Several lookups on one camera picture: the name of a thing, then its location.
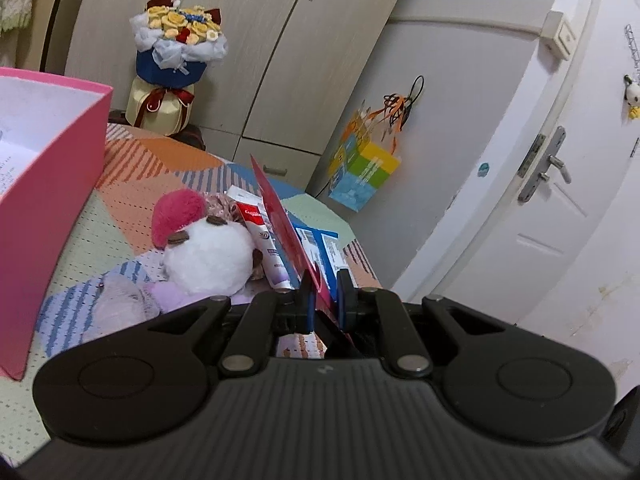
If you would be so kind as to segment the colourful patchwork table cloth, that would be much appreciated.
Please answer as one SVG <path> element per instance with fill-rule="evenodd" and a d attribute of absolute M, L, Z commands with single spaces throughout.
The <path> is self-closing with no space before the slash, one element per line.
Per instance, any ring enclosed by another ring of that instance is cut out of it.
<path fill-rule="evenodd" d="M 152 132 L 111 124 L 106 129 L 103 174 L 81 211 L 44 297 L 22 380 L 1 381 L 1 455 L 24 462 L 49 439 L 32 400 L 38 368 L 76 346 L 92 321 L 106 274 L 135 283 L 162 276 L 151 240 L 155 203 L 192 188 L 224 192 L 236 185 L 256 192 L 252 170 Z"/>

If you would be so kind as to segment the white plush toy pink hat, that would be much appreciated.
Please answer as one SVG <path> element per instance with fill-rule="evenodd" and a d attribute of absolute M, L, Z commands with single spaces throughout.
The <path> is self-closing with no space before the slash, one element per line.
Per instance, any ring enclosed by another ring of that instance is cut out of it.
<path fill-rule="evenodd" d="M 244 222 L 228 222 L 207 214 L 205 193 L 190 188 L 163 195 L 151 220 L 153 246 L 163 253 L 163 268 L 171 274 L 208 272 L 225 278 L 264 277 L 262 254 Z"/>

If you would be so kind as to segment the pink floral fabric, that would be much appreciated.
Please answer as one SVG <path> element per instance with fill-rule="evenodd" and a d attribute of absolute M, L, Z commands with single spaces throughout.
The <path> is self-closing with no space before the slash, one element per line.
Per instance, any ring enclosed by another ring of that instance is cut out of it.
<path fill-rule="evenodd" d="M 205 193 L 204 198 L 207 205 L 207 214 L 226 220 L 228 222 L 243 223 L 238 205 L 224 193 Z"/>

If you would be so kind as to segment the purple fluffy cloth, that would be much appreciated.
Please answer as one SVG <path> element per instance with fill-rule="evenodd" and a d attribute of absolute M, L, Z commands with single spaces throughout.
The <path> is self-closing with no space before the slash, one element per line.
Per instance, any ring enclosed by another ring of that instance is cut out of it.
<path fill-rule="evenodd" d="M 81 341 L 126 330 L 213 296 L 229 297 L 232 304 L 246 304 L 255 292 L 246 278 L 225 278 L 208 272 L 171 274 L 165 281 L 143 285 L 119 274 L 107 275 Z"/>

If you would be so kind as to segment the white printed paper sheet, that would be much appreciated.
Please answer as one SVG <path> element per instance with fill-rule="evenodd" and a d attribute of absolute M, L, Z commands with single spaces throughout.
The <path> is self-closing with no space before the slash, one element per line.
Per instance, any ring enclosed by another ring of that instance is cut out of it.
<path fill-rule="evenodd" d="M 8 192 L 39 153 L 15 141 L 9 130 L 1 130 L 0 141 L 0 194 Z"/>

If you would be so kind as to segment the colourful paper gift bag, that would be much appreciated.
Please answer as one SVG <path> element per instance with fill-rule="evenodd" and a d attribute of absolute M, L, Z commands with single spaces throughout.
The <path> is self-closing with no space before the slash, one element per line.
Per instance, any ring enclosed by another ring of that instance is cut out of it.
<path fill-rule="evenodd" d="M 351 211 L 360 211 L 400 163 L 390 113 L 356 110 L 330 162 L 328 196 Z"/>

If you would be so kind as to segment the blue white toothpaste carton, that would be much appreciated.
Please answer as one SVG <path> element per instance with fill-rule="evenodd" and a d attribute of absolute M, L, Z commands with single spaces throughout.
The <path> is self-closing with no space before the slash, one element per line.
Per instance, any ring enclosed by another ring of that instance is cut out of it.
<path fill-rule="evenodd" d="M 288 274 L 290 274 L 290 280 L 294 287 L 294 283 L 297 278 L 294 274 L 294 269 L 291 263 L 288 261 L 288 257 L 285 255 L 284 249 L 277 241 L 276 234 L 273 233 L 272 226 L 265 211 L 264 203 L 262 199 L 253 193 L 247 192 L 238 186 L 232 185 L 228 188 L 226 194 L 235 200 L 240 200 L 245 203 L 258 204 L 262 212 L 266 215 L 271 233 L 276 242 L 280 256 L 284 262 Z M 322 271 L 322 275 L 326 284 L 329 286 L 332 299 L 336 299 L 337 284 L 336 276 L 337 272 L 341 269 L 349 270 L 349 265 L 346 262 L 346 258 L 343 256 L 340 248 L 338 247 L 338 239 L 340 238 L 337 233 L 326 231 L 322 229 L 313 228 L 312 226 L 304 226 L 302 222 L 293 218 L 292 214 L 288 215 L 292 225 L 302 242 L 304 251 L 312 263 L 317 263 L 318 267 Z"/>

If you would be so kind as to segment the pink cardboard storage box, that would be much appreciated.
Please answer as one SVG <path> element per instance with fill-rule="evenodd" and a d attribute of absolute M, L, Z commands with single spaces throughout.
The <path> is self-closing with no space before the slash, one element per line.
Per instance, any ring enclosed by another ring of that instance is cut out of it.
<path fill-rule="evenodd" d="M 58 258 L 104 164 L 112 89 L 2 68 L 1 130 L 39 153 L 1 195 L 1 374 L 23 379 Z"/>

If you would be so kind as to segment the cream gift box red ribbon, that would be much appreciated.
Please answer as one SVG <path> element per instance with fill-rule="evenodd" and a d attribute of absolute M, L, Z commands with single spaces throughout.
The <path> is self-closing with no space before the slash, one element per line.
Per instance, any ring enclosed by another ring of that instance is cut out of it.
<path fill-rule="evenodd" d="M 171 89 L 149 84 L 138 76 L 132 81 L 125 118 L 129 125 L 162 136 L 181 132 L 191 117 L 194 85 Z"/>

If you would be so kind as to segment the white wall switch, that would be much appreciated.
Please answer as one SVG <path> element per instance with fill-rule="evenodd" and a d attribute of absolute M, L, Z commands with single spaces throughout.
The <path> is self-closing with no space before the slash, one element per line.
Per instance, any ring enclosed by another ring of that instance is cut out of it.
<path fill-rule="evenodd" d="M 562 61 L 568 61 L 573 56 L 578 43 L 570 21 L 560 11 L 548 12 L 539 38 L 544 47 Z"/>

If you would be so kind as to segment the beige wardrobe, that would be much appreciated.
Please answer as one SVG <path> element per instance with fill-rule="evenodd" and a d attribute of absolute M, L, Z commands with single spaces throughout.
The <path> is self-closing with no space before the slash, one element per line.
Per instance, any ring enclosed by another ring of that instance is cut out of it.
<path fill-rule="evenodd" d="M 134 81 L 131 18 L 149 0 L 81 0 L 67 75 L 108 84 L 123 110 Z M 229 51 L 195 87 L 209 148 L 304 188 L 397 0 L 182 0 L 221 12 Z"/>

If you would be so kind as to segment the yellow flower bouquet blue wrap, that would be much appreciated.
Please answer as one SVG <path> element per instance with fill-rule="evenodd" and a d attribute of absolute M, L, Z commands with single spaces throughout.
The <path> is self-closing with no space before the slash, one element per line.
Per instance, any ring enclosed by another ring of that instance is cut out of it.
<path fill-rule="evenodd" d="M 223 60 L 228 41 L 219 9 L 182 5 L 182 0 L 149 0 L 130 18 L 136 46 L 136 75 L 167 89 L 196 84 L 209 65 Z"/>

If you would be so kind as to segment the white door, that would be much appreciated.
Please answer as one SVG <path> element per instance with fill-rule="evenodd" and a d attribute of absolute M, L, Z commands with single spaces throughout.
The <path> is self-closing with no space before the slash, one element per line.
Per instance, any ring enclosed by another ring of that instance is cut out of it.
<path fill-rule="evenodd" d="M 638 143 L 639 0 L 599 0 L 549 142 L 442 296 L 506 322 L 525 318 L 587 243 Z"/>

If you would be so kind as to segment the red white toothpaste tube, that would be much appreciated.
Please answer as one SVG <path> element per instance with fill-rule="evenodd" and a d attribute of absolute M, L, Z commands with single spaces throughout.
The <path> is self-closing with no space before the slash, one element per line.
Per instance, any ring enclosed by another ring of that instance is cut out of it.
<path fill-rule="evenodd" d="M 290 274 L 278 251 L 266 215 L 258 204 L 236 202 L 245 226 L 250 231 L 257 250 L 262 254 L 262 270 L 273 289 L 292 289 Z"/>

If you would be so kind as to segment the red envelope card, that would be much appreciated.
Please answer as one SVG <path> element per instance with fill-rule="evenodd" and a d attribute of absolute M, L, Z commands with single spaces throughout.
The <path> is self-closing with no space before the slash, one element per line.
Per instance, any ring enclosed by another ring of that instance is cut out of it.
<path fill-rule="evenodd" d="M 317 263 L 312 263 L 304 251 L 294 226 L 288 218 L 288 213 L 283 207 L 280 198 L 266 177 L 264 170 L 256 159 L 250 156 L 254 175 L 258 183 L 262 201 L 264 202 L 267 216 L 272 225 L 280 245 L 284 249 L 288 261 L 296 272 L 302 288 L 309 284 L 310 304 L 314 310 L 322 311 L 339 328 L 342 328 L 342 312 L 340 306 L 332 300 L 329 286 L 326 284 L 322 271 Z"/>

